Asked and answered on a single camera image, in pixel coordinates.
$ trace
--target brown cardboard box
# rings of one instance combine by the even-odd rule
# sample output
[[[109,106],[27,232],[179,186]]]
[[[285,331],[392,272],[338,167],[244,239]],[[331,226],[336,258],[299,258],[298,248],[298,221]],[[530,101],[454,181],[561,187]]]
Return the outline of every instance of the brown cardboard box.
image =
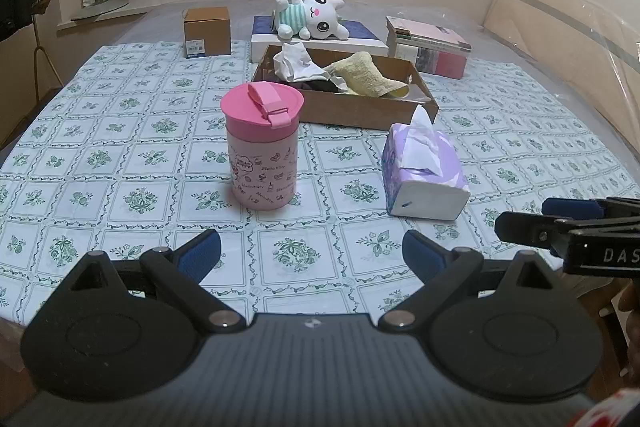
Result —
[[[273,55],[281,48],[269,46],[258,69],[255,70],[252,82],[260,80],[277,81],[273,72]],[[333,64],[337,60],[349,57],[350,53],[329,50],[307,49],[311,60],[321,68]],[[429,89],[422,81],[414,65],[407,60],[398,58],[378,57],[372,55],[373,63],[383,76],[399,80],[405,84],[415,84],[429,97],[422,106],[429,113],[433,122],[438,113],[438,104],[433,100]],[[353,94],[339,94],[334,92],[301,90],[305,97],[300,120],[311,123],[344,125],[347,127],[362,127],[365,129],[380,129],[388,131],[392,123],[411,123],[417,102],[394,100],[392,98],[373,98],[371,96],[356,96]]]
[[[187,10],[184,49],[187,58],[231,54],[231,20],[226,6]]]

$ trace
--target stuffed bunny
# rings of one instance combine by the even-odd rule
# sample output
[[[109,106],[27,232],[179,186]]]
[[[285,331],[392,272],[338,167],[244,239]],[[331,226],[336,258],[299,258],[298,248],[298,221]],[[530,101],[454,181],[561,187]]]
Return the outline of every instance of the stuffed bunny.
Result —
[[[275,28],[281,39],[288,41],[298,34],[305,41],[325,39],[335,35],[349,38],[349,30],[338,22],[335,11],[344,6],[343,0],[276,0]]]

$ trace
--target striped shirt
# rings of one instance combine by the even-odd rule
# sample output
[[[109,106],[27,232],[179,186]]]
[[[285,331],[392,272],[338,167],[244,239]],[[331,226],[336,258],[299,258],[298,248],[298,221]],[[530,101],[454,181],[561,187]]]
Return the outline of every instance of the striped shirt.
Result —
[[[306,26],[305,5],[289,4],[286,10],[276,14],[276,20],[278,26],[281,24],[291,26],[295,35]]]

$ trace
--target purple tissue box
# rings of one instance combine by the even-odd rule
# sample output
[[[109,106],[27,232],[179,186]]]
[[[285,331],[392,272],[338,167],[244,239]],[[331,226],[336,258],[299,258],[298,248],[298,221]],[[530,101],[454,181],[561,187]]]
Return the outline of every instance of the purple tissue box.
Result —
[[[442,176],[428,169],[401,169],[400,159],[408,133],[408,125],[393,124],[382,153],[387,212],[393,216],[456,219],[465,208],[470,192],[453,145],[446,134],[434,131]]]

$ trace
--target pink lid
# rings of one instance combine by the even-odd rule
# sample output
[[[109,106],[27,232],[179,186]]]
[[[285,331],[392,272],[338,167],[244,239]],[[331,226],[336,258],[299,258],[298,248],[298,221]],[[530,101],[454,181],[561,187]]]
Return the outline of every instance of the pink lid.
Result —
[[[289,136],[298,128],[304,98],[294,87],[274,82],[241,84],[222,97],[220,109],[226,129],[249,142],[271,142]]]

